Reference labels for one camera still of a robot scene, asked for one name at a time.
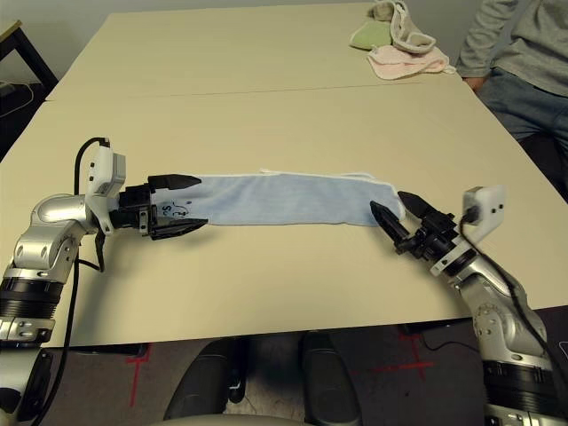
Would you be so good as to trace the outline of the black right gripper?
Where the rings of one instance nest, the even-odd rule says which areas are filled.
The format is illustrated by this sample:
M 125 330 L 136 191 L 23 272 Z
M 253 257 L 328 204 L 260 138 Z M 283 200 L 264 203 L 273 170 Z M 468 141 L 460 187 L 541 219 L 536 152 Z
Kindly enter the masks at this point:
M 454 214 L 433 212 L 434 208 L 414 193 L 398 191 L 398 197 L 408 212 L 422 219 L 421 226 L 411 237 L 390 209 L 376 201 L 370 201 L 369 205 L 376 223 L 391 238 L 399 255 L 410 253 L 417 259 L 436 263 L 456 247 L 454 239 L 458 233 Z

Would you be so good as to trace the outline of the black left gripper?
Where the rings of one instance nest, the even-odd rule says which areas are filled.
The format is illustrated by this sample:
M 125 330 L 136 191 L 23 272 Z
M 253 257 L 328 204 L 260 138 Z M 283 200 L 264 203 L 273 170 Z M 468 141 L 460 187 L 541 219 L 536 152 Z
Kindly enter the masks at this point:
M 119 192 L 118 205 L 109 212 L 114 228 L 133 228 L 143 236 L 150 236 L 153 241 L 174 238 L 196 231 L 206 225 L 208 219 L 160 218 L 156 222 L 156 207 L 151 195 L 158 189 L 169 191 L 181 190 L 199 185 L 201 180 L 194 176 L 168 174 L 147 178 L 142 185 L 127 186 Z

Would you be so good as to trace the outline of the bystander hand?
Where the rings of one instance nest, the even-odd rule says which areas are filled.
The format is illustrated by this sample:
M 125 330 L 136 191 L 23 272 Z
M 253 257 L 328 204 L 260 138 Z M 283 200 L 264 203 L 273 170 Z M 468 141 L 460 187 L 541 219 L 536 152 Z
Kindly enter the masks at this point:
M 480 77 L 463 77 L 462 80 L 472 89 L 474 93 L 478 93 L 488 80 L 489 75 Z

